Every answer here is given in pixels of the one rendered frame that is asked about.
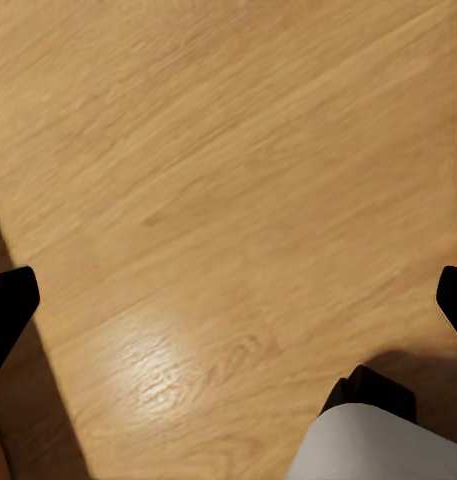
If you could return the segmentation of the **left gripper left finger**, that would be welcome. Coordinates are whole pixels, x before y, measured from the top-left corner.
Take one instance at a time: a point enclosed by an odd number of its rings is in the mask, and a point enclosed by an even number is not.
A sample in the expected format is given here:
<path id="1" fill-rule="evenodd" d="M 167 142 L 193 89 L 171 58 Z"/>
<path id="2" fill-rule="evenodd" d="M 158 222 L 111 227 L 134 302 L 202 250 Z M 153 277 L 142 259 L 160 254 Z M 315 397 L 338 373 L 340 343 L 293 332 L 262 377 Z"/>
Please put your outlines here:
<path id="1" fill-rule="evenodd" d="M 30 266 L 0 274 L 0 368 L 40 304 L 40 290 Z"/>

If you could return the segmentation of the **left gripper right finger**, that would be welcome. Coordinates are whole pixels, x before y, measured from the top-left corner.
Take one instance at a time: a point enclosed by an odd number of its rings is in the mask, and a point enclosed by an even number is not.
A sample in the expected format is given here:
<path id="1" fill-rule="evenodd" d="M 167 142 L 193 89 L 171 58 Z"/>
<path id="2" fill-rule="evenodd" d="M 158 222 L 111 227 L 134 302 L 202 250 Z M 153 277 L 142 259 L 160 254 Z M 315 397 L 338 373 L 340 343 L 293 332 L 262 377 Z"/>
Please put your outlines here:
<path id="1" fill-rule="evenodd" d="M 457 267 L 450 265 L 444 267 L 436 301 L 457 331 Z"/>

